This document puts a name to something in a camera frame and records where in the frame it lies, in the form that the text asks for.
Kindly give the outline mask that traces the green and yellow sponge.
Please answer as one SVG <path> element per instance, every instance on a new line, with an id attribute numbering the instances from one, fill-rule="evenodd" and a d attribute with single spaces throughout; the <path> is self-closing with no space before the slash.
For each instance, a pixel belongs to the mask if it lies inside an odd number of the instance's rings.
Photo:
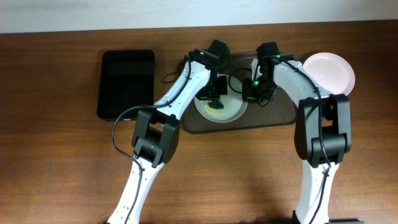
<path id="1" fill-rule="evenodd" d="M 224 104 L 220 100 L 211 100 L 206 102 L 205 108 L 212 113 L 222 113 Z"/>

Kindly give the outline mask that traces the light blue round plate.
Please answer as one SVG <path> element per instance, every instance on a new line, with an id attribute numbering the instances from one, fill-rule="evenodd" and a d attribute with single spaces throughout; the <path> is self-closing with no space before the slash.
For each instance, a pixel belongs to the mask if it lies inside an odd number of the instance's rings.
<path id="1" fill-rule="evenodd" d="M 227 74 L 218 74 L 218 77 L 223 77 L 221 80 L 227 81 L 227 95 L 221 95 L 220 99 L 215 102 L 194 98 L 195 107 L 207 120 L 216 123 L 232 122 L 245 112 L 248 103 L 244 102 L 241 94 L 233 91 L 229 84 L 234 90 L 241 91 L 242 83 L 235 77 L 232 77 L 228 82 L 229 75 Z"/>

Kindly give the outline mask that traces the pink round plate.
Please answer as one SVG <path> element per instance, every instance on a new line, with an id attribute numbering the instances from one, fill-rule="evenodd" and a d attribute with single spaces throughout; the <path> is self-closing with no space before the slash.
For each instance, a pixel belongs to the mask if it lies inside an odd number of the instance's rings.
<path id="1" fill-rule="evenodd" d="M 349 95 L 355 85 L 351 65 L 337 54 L 320 52 L 313 54 L 303 64 L 305 71 L 324 89 L 334 95 Z"/>

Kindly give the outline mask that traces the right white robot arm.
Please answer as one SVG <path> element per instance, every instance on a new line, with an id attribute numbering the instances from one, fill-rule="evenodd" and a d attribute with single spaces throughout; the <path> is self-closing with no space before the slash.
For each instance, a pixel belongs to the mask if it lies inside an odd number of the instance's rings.
<path id="1" fill-rule="evenodd" d="M 329 223 L 333 179 L 352 145 L 349 99 L 317 83 L 294 54 L 280 53 L 275 42 L 262 43 L 256 53 L 252 78 L 243 81 L 243 101 L 268 106 L 280 88 L 297 107 L 294 144 L 303 177 L 293 220 Z"/>

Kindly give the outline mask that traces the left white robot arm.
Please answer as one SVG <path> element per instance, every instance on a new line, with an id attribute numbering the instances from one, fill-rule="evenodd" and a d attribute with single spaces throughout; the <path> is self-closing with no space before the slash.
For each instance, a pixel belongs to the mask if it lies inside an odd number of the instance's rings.
<path id="1" fill-rule="evenodd" d="M 229 57 L 226 43 L 214 40 L 206 50 L 195 49 L 185 55 L 184 68 L 171 89 L 153 105 L 129 108 L 118 116 L 122 120 L 137 111 L 132 137 L 133 154 L 126 186 L 108 223 L 139 223 L 151 185 L 178 146 L 180 120 L 190 102 L 218 100 L 227 94 L 227 81 L 218 77 Z"/>

